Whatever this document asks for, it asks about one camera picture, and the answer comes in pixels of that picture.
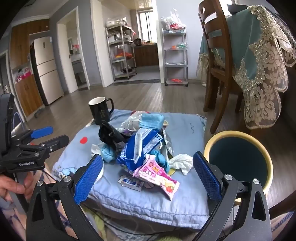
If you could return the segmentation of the person's left hand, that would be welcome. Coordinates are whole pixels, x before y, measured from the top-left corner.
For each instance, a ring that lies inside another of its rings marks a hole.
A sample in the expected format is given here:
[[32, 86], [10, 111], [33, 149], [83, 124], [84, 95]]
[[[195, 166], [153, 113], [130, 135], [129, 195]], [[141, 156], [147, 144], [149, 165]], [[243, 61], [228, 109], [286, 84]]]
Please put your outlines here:
[[12, 178], [9, 178], [5, 175], [1, 174], [0, 177], [0, 191], [1, 191], [1, 198], [5, 201], [12, 201], [9, 192], [13, 192], [15, 194], [23, 194], [24, 197], [29, 200], [32, 196], [34, 191], [34, 176], [31, 172], [28, 172], [25, 180], [24, 185], [17, 183]]

